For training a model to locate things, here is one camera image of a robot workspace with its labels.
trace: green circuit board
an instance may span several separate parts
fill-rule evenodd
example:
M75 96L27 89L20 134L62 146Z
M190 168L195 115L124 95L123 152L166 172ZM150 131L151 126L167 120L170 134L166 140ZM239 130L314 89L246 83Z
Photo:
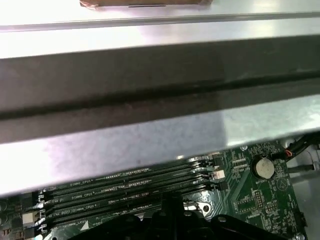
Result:
M208 220L218 214L227 214L288 238L297 233L305 235L304 218L299 211L286 162L281 159L274 160L275 173L268 180L257 178L251 170L255 156L267 156L280 151L283 151L283 147L277 141L266 142L213 153L220 157L219 166L203 166L202 160L206 163L212 161L212 154L208 154L187 159L188 163L182 161L180 165L175 161L170 163L171 166L162 166L166 167L164 170L159 166L156 170L142 168L48 187L36 194L40 203L44 203L42 197L52 193L50 202L45 203L51 206L51 209L45 213L43 206L43 209L38 206L37 211L34 210L35 207L32 210L38 214L36 219L47 218L43 225L45 227L40 229L41 237L27 236L31 228L26 229L24 222L22 223L22 214L28 211L19 200L21 197L3 199L0 201L5 201L9 207L0 212L0 217L1 214L7 215L6 223L3 224L2 221L0 225L0 240L68 240L116 216L127 213L138 215L158 209L160 202L157 196L153 197L151 192L145 190L141 192L148 184L153 184L152 187L157 187L159 191L182 191L186 201L210 204L210 212L206 215ZM212 177L212 173L221 170L225 177ZM157 175L151 177L150 174L155 172ZM140 176L139 180L129 180L129 185L125 187L130 187L135 192L131 195L126 193L125 199L111 199L112 194L120 193L125 187L123 184L106 183L118 178L131 179L134 176ZM208 183L227 183L227 189L208 189ZM108 198L107 203L100 195ZM119 206L122 201L126 203L124 207L114 207Z
M282 149L278 142L266 142L223 152L225 181L229 190L204 191L193 194L191 198L211 202L214 208L210 217L227 214L285 236L304 233L286 162L274 161L275 175L270 180L258 179L250 169L256 155L277 153Z

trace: red wire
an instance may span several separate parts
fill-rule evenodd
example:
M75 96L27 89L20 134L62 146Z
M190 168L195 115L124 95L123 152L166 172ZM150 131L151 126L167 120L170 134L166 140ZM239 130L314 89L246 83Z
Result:
M289 151L288 149L286 149L286 150L284 150L285 151L285 153L286 153L286 155L288 156L288 157L292 157L293 156L293 153L291 152L291 151Z

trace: ram slot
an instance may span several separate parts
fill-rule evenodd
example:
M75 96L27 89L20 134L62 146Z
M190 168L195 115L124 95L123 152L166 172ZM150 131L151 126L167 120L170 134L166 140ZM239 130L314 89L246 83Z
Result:
M209 186L210 186L210 184L201 184L201 185L191 186L191 187L184 188L181 191L181 193L182 193L182 196L185 198L186 196L189 196L190 194L198 193L198 192L201 192L204 190L209 190ZM75 225L79 222L85 222L85 221L90 221L90 220L96 221L96 219L98 219L98 218L103 218L104 220L106 220L106 219L111 220L112 218L115 218L115 217L123 215L123 214L143 214L145 212L148 212L151 210L157 210L160 208L161 208L161 200L156 200L153 202L126 206L122 209L112 210L109 212L104 212L104 213L95 214L95 215L88 216L88 217L78 218L78 219L74 219L71 221L61 222L61 223L54 225L54 227L60 228L60 227Z
M189 188L191 186L198 186L198 185L203 185L209 183L209 180L204 179L202 177L198 177L196 179L191 179L191 180L187 180L187 181L183 181L183 182L179 182L176 184L171 184L167 187L161 187L159 189L154 189L152 191L152 196L150 197L143 197L143 202L144 203L148 203L148 202L152 202L152 201L160 201L161 199L161 193L164 192L169 192L169 191L183 191L183 189L185 188ZM66 221L70 221L72 219L79 219L79 218L84 218L86 216L92 216L92 215L96 215L96 214L100 214L100 213L105 213L117 208L121 208L124 206L124 204L128 207L128 205L132 205L132 204L137 204L137 203L141 203L141 198L139 199L139 201L137 201L138 199L133 199L133 200L124 200L124 201L119 201L119 200L114 200L117 204L111 204L105 207L100 207L98 209L94 209L94 210L85 210L83 212L79 212L78 213L68 213L71 215L67 215L67 216L62 216L62 217L58 217L55 218L52 216L48 216L46 217L46 221L50 222L51 224L58 224L58 223L62 223L62 222L66 222Z
M162 174L163 172L172 172L185 168L189 168L190 165L200 163L207 160L206 156L190 158L187 160L177 160L169 162L165 165L154 166L152 168L141 168L127 172L120 172L113 175L103 176L99 178L92 178L83 181L77 181L52 187L47 187L42 190L48 196L59 196L68 193L78 192L85 189L91 189L99 186L117 184L123 181L139 179L143 177L149 177L153 175Z
M44 208L59 209L69 205L75 205L94 201L98 199L109 198L114 195L121 195L124 191L136 191L141 188L149 188L157 182L163 182L169 179L175 179L186 175L194 175L204 173L206 168L199 167L198 164L192 165L193 168L187 168L179 171L168 172L156 176L145 177L142 179L131 180L128 182L114 184L109 186L98 187L94 189L84 190L80 192L73 192L62 196L55 196L44 203Z

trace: silver metal surface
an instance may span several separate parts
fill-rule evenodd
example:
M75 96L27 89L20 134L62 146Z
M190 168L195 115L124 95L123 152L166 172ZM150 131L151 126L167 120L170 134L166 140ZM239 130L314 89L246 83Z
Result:
M86 29L5 31L0 32L0 59L107 49L319 34L320 17Z
M149 19L237 14L319 13L318 0L213 0L210 6L81 7L79 0L2 1L0 26L120 19Z
M210 6L97 10L81 7L79 0L17 0L0 8L2 59L317 34L318 0L214 0Z
M312 95L1 144L0 195L318 129L320 95Z

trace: dimm slot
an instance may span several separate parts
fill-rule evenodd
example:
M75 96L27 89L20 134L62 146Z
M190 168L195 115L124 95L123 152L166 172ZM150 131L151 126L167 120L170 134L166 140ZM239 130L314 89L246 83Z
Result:
M175 184L175 185L168 186L167 191L177 191L177 190L182 190L183 191L184 188L190 187L192 185L193 186L203 185L203 184L206 184L207 182L209 183L210 181L199 177L198 179L192 179L192 180L188 180L188 181L185 181L185 182L181 182L179 185ZM155 195L155 196L150 197L150 198L151 198L151 200L155 200L155 197L157 197L160 200L160 198L161 198L160 196L161 196L161 192L159 191L158 195ZM150 201L150 198L149 197L145 197L143 200L148 202L148 201ZM134 202L129 201L129 202L126 202L126 204L127 205L131 205ZM55 225L55 224L66 222L66 221L70 221L70 220L73 220L73 219L84 218L86 216L91 216L91 215L96 215L96 214L99 214L99 213L107 212L107 211L110 211L112 209L115 209L114 205L102 207L102 208L95 209L95 210L89 210L89 211L78 213L78 214L72 214L72 215L69 215L69 216L59 217L59 218L53 219L51 224Z
M167 163L165 167L162 165L162 166L157 166L153 168L141 168L141 169L136 169L136 170L127 171L127 172L120 172L120 173L103 176L99 178L92 178L92 179L87 179L83 181L67 183L63 185L51 186L51 187L44 188L42 191L43 193L50 196L59 196L59 195L78 192L85 189L91 189L91 188L99 187L103 185L121 183L125 180L134 180L142 177L161 174L163 172L176 171L183 168L188 168L190 164L199 163L204 160L207 160L205 156L198 157L198 158L190 158L187 160L177 160L177 161Z
M53 199L47 201L44 204L44 207L46 208L47 206L51 205L53 206L52 209L64 208L70 205L108 198L112 195L120 195L123 193L123 191L135 191L139 188L151 187L151 185L155 184L156 182L163 182L168 179L177 178L184 175L194 175L206 171L206 168L199 167L198 165L194 165L193 167L196 168L188 168L179 171L164 173L161 175L145 177L139 180L131 180L126 184L114 184L90 190L69 193L63 196L56 196Z
M111 198L111 199L102 199L99 201L94 201L94 202L90 202L90 203L86 203L86 204L82 204L82 205L67 207L67 208L55 210L50 215L47 215L47 219L60 218L63 216L78 214L78 213L85 212L85 211L92 211L94 209L100 209L102 207L106 207L106 206L113 205L113 204L121 204L121 203L125 203L127 201L133 201L133 200L142 199L145 197L150 197L154 194L158 195L160 193L168 192L171 189L177 189L177 188L181 188L181 183L176 183L176 184L173 184L170 186L163 186L163 187L156 188L156 189L145 190L142 192L134 192L132 194L128 194L128 195L125 195L122 197L116 197L116 198Z
M186 195L190 195L192 193L197 193L200 191L204 191L208 188L207 185L202 184L202 185L198 185L196 187L192 186L192 187L187 187L185 189L183 189L182 196L186 196ZM96 214L96 215L92 215L89 217L84 217L84 218L79 218L79 219L74 219L71 221L67 221L67 222L62 222L62 223L58 223L56 224L54 227L55 228L59 228L59 227L65 227L71 224L77 224L79 222L85 222L85 221L90 221L91 219L96 219L96 218L108 218L108 215L110 215L110 218L112 218L113 214L116 214L115 216L119 216L121 214L140 214L140 213L145 213L147 211L150 210L155 210L155 209L159 209L161 208L161 201L156 201L156 202L150 202L149 204L138 204L138 205L133 205L130 207L130 209L128 209L128 207L125 207L123 209L120 210L115 210L112 212L104 212L104 213L100 213L100 214Z

